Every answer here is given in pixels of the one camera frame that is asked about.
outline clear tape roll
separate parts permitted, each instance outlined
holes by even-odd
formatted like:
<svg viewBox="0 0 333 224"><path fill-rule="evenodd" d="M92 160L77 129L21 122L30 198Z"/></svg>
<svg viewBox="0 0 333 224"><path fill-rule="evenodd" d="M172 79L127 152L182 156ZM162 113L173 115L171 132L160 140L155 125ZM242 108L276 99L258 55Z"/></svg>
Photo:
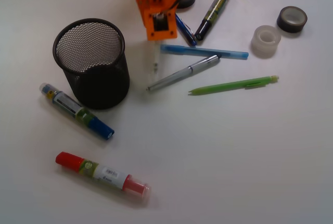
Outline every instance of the clear tape roll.
<svg viewBox="0 0 333 224"><path fill-rule="evenodd" d="M262 25L255 30L251 44L253 48L260 52L272 53L276 51L280 41L281 34L276 28Z"/></svg>

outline translucent red end cap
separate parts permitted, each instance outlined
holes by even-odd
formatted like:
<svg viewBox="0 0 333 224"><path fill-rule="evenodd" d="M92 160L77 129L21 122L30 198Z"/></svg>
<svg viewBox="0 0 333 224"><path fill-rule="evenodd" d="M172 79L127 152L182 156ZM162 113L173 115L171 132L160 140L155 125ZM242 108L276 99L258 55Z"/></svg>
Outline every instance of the translucent red end cap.
<svg viewBox="0 0 333 224"><path fill-rule="evenodd" d="M83 158L76 155L72 155L66 152L61 152L56 157L56 163L66 168L72 169L75 172L79 172L80 164L84 161Z"/></svg>
<svg viewBox="0 0 333 224"><path fill-rule="evenodd" d="M148 184L143 184L141 181L134 179L131 175L128 175L124 185L123 191L140 196L143 200L146 200L150 196L151 187Z"/></svg>

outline dark blue pen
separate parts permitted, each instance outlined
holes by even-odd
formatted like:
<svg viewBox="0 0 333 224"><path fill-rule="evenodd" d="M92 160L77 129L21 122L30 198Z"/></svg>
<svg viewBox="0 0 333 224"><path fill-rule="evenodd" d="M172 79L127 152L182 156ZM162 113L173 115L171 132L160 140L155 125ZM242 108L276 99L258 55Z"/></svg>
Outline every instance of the dark blue pen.
<svg viewBox="0 0 333 224"><path fill-rule="evenodd" d="M182 19L179 18L179 16L177 16L177 14L176 14L176 22L178 29L186 38L188 44L191 46L196 46L197 42L195 40L193 32L190 31L190 28L182 21Z"/></svg>

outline black mesh pencil holder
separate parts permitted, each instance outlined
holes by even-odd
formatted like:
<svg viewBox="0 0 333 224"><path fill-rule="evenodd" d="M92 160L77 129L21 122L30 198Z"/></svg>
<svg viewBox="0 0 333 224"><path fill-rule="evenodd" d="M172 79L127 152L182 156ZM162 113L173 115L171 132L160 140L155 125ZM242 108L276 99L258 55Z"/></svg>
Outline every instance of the black mesh pencil holder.
<svg viewBox="0 0 333 224"><path fill-rule="evenodd" d="M53 44L53 56L77 99L92 109L120 103L130 76L120 30L108 21L89 18L64 28Z"/></svg>

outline pen clip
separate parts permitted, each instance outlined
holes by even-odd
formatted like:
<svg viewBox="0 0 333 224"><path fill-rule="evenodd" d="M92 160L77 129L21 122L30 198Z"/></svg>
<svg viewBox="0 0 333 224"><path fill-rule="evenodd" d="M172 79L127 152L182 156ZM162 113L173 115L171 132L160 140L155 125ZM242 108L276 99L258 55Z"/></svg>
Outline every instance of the pen clip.
<svg viewBox="0 0 333 224"><path fill-rule="evenodd" d="M248 88L248 87L256 87L256 86L266 86L266 85L267 85L266 82L256 82L256 83L246 84L244 87Z"/></svg>
<svg viewBox="0 0 333 224"><path fill-rule="evenodd" d="M194 33L191 30L191 28L182 20L182 18L180 18L180 20L182 21L182 23L185 25L185 27L191 32L191 36L193 39L195 39Z"/></svg>

